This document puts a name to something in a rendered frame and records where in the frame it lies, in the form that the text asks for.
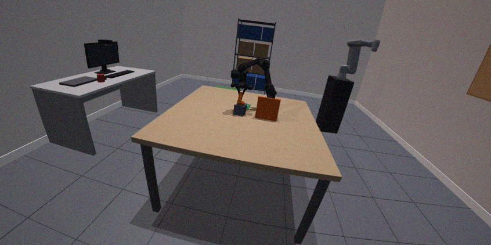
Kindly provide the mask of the orange l-shaped part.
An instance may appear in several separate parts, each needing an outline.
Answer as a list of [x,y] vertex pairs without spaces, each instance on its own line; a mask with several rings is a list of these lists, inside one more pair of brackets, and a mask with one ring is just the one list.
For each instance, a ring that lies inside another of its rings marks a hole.
[[243,92],[240,92],[239,93],[238,100],[237,100],[237,104],[238,105],[244,105],[244,101],[241,101],[242,100],[242,97],[243,97]]

